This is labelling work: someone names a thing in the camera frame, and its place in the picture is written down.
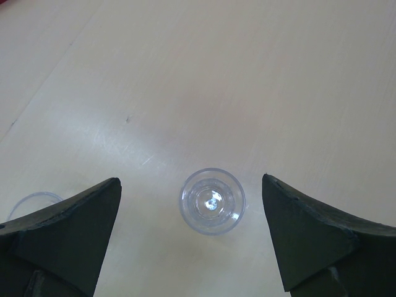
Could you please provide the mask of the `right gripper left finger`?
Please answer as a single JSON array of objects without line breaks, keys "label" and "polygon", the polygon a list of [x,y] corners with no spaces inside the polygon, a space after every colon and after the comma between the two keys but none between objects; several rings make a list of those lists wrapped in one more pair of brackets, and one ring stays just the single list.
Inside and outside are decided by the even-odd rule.
[{"label": "right gripper left finger", "polygon": [[121,201],[109,178],[1,223],[1,296],[93,296]]}]

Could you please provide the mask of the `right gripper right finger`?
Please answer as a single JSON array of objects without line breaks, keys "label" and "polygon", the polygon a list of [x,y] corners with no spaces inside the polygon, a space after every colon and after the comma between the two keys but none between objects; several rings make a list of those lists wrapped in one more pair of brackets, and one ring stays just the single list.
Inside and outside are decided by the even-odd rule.
[{"label": "right gripper right finger", "polygon": [[284,290],[292,296],[395,296],[395,228],[262,178]]}]

